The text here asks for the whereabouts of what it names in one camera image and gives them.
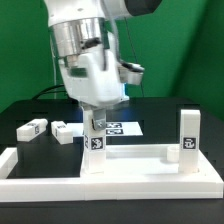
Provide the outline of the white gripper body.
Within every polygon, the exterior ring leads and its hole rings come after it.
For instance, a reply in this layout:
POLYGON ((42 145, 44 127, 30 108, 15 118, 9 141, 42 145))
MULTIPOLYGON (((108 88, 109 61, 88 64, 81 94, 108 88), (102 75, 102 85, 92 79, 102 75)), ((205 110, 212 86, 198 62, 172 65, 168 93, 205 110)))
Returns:
POLYGON ((107 70, 102 70, 102 53, 81 54, 78 66, 69 69, 63 60, 59 68, 68 95, 95 107, 107 107, 122 101, 122 84, 113 53, 106 51, 107 70))

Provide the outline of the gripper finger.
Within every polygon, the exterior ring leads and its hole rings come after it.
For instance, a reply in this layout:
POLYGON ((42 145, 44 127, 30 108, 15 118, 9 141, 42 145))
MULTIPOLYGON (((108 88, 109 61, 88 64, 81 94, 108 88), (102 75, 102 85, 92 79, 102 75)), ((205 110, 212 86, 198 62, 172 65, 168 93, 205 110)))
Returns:
POLYGON ((93 111, 93 128, 95 130, 104 130, 106 128, 105 109, 95 109, 93 111))

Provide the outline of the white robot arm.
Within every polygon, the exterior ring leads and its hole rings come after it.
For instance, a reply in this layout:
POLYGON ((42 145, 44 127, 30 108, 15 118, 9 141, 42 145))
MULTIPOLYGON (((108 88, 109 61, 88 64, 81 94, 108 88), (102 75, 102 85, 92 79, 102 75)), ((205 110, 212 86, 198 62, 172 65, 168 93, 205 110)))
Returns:
POLYGON ((121 59, 115 21, 154 12, 162 0, 44 0, 53 52, 68 95, 92 111, 95 130, 106 109, 141 83, 144 68, 121 59))

